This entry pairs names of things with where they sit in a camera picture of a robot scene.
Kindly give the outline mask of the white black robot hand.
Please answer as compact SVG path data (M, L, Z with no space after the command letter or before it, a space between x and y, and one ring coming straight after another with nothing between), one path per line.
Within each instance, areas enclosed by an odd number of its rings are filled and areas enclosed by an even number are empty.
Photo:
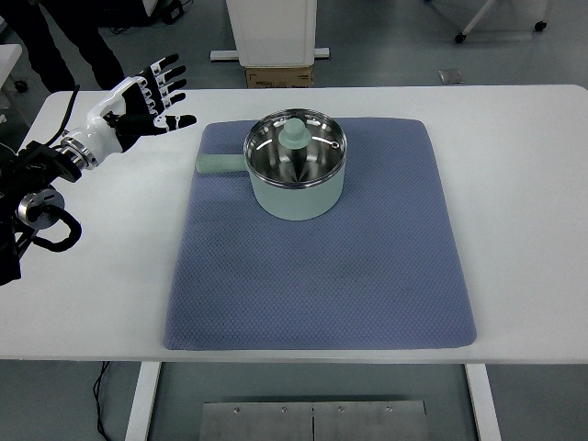
M165 69L177 62L177 53L167 55L118 84L94 105L77 129L64 135L57 152L79 169L93 169L112 153L123 153L141 136L155 136L197 123L193 115L161 115L186 98L181 89L186 67Z

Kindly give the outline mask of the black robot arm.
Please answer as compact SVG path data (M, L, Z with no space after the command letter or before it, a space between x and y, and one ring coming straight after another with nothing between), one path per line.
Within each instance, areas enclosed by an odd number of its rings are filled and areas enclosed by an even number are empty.
M60 129L49 141L30 142L1 155L1 282L21 277L20 259L32 244L60 253L81 238L82 226L53 186L76 182L83 171L124 153L139 138L165 134L196 123L192 115L167 109L185 99L186 68L172 54L125 78L93 106L82 126Z

